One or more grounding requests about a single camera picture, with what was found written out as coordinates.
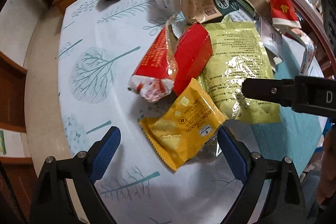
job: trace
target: red wrapper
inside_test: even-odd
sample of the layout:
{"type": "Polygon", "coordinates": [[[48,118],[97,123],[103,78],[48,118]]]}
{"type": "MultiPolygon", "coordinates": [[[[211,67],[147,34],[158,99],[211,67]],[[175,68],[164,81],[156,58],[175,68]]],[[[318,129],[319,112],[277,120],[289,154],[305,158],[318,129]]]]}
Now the red wrapper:
{"type": "Polygon", "coordinates": [[[128,89],[155,103],[172,92],[177,72],[168,26],[161,30],[128,82],[128,89]]]}
{"type": "Polygon", "coordinates": [[[290,0],[269,0],[273,17],[273,26],[276,28],[301,28],[290,0]]]}
{"type": "Polygon", "coordinates": [[[128,83],[132,90],[149,102],[157,102],[172,90],[180,95],[191,78],[196,78],[212,55],[209,33],[199,23],[192,25],[176,41],[169,37],[168,25],[161,30],[128,83]]]}
{"type": "Polygon", "coordinates": [[[180,37],[175,52],[178,65],[174,92],[180,95],[189,85],[191,78],[199,76],[212,55],[210,35],[200,24],[192,25],[180,37]]]}

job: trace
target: light green snack bag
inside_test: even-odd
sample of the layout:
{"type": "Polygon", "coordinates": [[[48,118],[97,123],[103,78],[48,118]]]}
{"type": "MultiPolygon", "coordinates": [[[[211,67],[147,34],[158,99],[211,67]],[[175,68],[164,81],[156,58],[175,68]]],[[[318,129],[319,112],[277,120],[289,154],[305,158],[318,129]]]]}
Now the light green snack bag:
{"type": "Polygon", "coordinates": [[[198,78],[219,110],[230,119],[250,124],[280,122],[279,105],[246,99],[246,78],[274,79],[272,68],[253,22],[205,24],[213,54],[198,78]]]}

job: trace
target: wooden cabinet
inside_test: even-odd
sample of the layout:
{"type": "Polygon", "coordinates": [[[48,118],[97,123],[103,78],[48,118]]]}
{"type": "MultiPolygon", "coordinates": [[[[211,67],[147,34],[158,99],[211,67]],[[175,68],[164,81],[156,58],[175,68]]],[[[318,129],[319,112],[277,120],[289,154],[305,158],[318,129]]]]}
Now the wooden cabinet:
{"type": "Polygon", "coordinates": [[[29,220],[36,182],[31,158],[0,157],[0,207],[3,210],[6,208],[6,211],[10,209],[6,217],[16,219],[10,223],[26,223],[29,220]]]}

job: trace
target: label sticker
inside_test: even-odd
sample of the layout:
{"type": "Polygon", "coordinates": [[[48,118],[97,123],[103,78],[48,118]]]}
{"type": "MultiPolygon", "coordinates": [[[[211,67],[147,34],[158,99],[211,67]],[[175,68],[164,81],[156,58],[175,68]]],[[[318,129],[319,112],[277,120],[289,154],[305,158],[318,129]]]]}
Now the label sticker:
{"type": "Polygon", "coordinates": [[[199,130],[199,134],[204,137],[206,135],[208,135],[211,132],[212,128],[209,124],[206,124],[205,126],[203,126],[200,130],[199,130]]]}

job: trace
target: yellow snack bag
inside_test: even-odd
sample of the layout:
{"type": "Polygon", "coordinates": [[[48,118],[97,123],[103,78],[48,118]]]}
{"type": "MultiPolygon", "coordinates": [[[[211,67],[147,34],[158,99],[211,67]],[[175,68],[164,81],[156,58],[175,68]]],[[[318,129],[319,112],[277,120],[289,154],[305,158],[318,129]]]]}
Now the yellow snack bag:
{"type": "Polygon", "coordinates": [[[192,78],[162,117],[144,118],[140,125],[163,161],[176,171],[196,156],[226,119],[192,78]]]}

